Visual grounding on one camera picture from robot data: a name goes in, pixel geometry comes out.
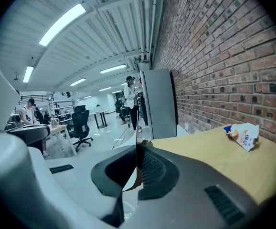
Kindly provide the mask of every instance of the refrigerator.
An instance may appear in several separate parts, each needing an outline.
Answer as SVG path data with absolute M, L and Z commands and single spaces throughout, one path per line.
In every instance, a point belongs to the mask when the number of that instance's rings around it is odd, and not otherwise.
M 151 139 L 176 137 L 172 81 L 168 69 L 140 71 Z

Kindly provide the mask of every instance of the shelf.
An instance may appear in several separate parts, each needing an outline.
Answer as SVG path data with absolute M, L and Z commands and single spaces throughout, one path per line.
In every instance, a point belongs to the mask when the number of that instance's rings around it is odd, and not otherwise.
M 65 114 L 60 114 L 60 115 L 58 115 L 57 117 L 59 117 L 59 116 L 63 116 L 63 115 L 71 115 L 71 114 L 73 114 L 74 112 L 70 112 L 70 113 L 65 113 Z
M 55 100 L 53 103 L 66 103 L 66 102 L 73 102 L 75 99 L 70 99 L 70 100 Z
M 76 107 L 76 105 L 71 105 L 71 106 L 66 106 L 66 107 L 60 107 L 60 108 L 52 108 L 53 110 L 58 110 L 58 109 L 66 109 L 66 108 L 72 108 Z
M 60 121 L 60 123 L 63 123 L 63 122 L 66 122 L 66 121 L 70 121 L 70 120 L 72 120 L 72 118 L 71 119 L 67 119 L 67 120 L 62 120 L 62 121 Z

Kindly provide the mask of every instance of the snack bag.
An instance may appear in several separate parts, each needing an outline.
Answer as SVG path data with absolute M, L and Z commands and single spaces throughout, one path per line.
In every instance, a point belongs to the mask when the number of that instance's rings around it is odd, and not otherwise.
M 227 135 L 234 139 L 246 151 L 251 150 L 259 137 L 259 126 L 251 123 L 234 124 L 224 127 Z

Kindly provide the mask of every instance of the fluorescent light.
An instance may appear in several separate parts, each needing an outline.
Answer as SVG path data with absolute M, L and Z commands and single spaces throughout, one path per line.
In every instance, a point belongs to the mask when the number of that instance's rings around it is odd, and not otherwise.
M 136 83 L 136 82 L 134 82 L 134 83 Z M 123 84 L 121 84 L 121 85 L 126 85 L 127 83 L 123 83 Z
M 29 82 L 29 79 L 30 79 L 30 76 L 31 76 L 33 70 L 34 70 L 34 68 L 32 66 L 27 67 L 25 74 L 24 74 L 24 78 L 23 78 L 24 83 Z
M 71 21 L 79 17 L 81 14 L 85 13 L 86 10 L 82 7 L 81 4 L 75 5 L 72 9 L 67 11 L 62 17 L 60 17 L 57 22 L 50 27 L 46 34 L 42 37 L 39 42 L 42 46 L 47 46 L 49 42 L 57 35 L 66 25 Z
M 126 65 L 122 64 L 122 65 L 119 65 L 119 66 L 116 66 L 116 67 L 113 67 L 113 68 L 109 68 L 107 70 L 100 71 L 100 73 L 103 74 L 103 73 L 107 73 L 107 72 L 110 72 L 110 71 L 115 71 L 115 70 L 122 69 L 122 68 L 126 68 Z
M 101 89 L 101 90 L 99 90 L 99 92 L 104 91 L 104 90 L 107 90 L 107 89 L 110 89 L 110 88 L 111 88 L 111 87 Z
M 82 79 L 80 79 L 80 80 L 78 80 L 78 81 L 76 81 L 76 82 L 71 83 L 70 85 L 71 85 L 71 86 L 75 86 L 75 85 L 78 85 L 79 83 L 81 83 L 81 82 L 83 82 L 83 81 L 86 81 L 86 79 L 85 79 L 85 78 L 82 78 Z

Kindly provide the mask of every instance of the wooden desk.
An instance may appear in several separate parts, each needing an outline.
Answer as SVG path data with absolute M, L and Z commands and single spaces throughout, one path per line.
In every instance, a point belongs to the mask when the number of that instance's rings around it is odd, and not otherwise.
M 73 153 L 75 156 L 77 156 L 77 152 L 72 144 L 72 141 L 71 141 L 71 138 L 69 136 L 69 132 L 68 132 L 68 129 L 67 129 L 67 125 L 58 125 L 57 127 L 54 127 L 54 128 L 51 128 L 50 129 L 50 135 L 49 136 L 52 136 L 52 135 L 55 135 L 59 144 L 62 146 L 62 142 L 60 140 L 60 135 L 58 135 L 61 131 L 65 131 L 65 134 L 66 134 L 66 137 L 67 137 L 67 140 L 68 140 L 68 143 L 69 143 L 69 146 L 70 148 L 72 149 Z
M 96 126 L 98 129 L 100 128 L 104 128 L 107 126 L 107 123 L 106 123 L 106 119 L 105 119 L 105 115 L 104 115 L 104 112 L 108 111 L 108 109 L 104 110 L 104 111 L 98 111 L 98 112 L 94 112 L 94 113 L 89 113 L 89 115 L 94 115 L 95 116 L 95 120 L 96 120 Z M 102 125 L 99 126 L 98 124 L 98 120 L 96 119 L 96 114 L 100 114 L 101 116 L 101 120 L 102 120 Z
M 198 134 L 153 140 L 156 148 L 198 159 L 242 187 L 257 204 L 276 194 L 276 144 L 259 137 L 246 152 L 218 127 Z

